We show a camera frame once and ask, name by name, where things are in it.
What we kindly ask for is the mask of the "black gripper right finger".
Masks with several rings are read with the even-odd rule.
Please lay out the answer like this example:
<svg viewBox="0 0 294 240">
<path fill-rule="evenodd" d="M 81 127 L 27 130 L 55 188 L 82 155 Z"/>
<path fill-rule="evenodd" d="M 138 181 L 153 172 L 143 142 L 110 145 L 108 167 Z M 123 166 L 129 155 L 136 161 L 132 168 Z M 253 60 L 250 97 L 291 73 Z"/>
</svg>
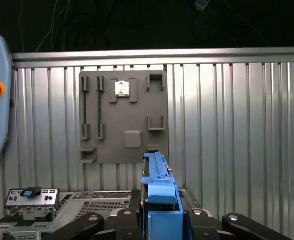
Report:
<svg viewBox="0 0 294 240">
<path fill-rule="evenodd" d="M 289 238 L 239 213 L 217 220 L 204 209 L 186 213 L 188 240 L 288 240 Z"/>
</svg>

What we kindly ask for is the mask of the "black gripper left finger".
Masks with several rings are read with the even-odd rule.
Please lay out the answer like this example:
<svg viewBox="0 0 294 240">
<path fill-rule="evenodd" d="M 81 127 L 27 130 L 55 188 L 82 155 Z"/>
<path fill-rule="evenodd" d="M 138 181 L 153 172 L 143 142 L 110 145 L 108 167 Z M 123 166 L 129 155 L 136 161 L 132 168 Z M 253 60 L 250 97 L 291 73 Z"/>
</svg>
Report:
<svg viewBox="0 0 294 240">
<path fill-rule="evenodd" d="M 136 211 L 125 208 L 105 219 L 87 213 L 49 235 L 50 240 L 140 240 L 141 227 Z"/>
</svg>

